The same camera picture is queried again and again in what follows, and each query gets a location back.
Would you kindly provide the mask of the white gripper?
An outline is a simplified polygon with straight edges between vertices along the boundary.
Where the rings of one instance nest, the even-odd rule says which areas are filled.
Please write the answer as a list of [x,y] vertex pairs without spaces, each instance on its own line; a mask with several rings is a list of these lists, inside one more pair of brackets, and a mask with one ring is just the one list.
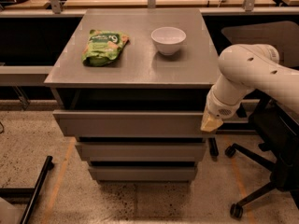
[[213,90],[210,90],[206,97],[206,107],[201,121],[201,131],[211,133],[217,130],[222,124],[222,119],[228,119],[234,115],[238,105],[227,105],[221,102]]

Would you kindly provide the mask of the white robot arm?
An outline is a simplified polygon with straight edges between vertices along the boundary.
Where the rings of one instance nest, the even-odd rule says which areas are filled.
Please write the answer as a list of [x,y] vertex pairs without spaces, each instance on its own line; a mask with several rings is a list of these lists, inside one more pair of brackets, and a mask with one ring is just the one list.
[[254,90],[299,113],[299,71],[280,65],[278,51],[273,46],[232,45],[222,51],[218,66],[221,74],[206,97],[203,132],[217,130]]

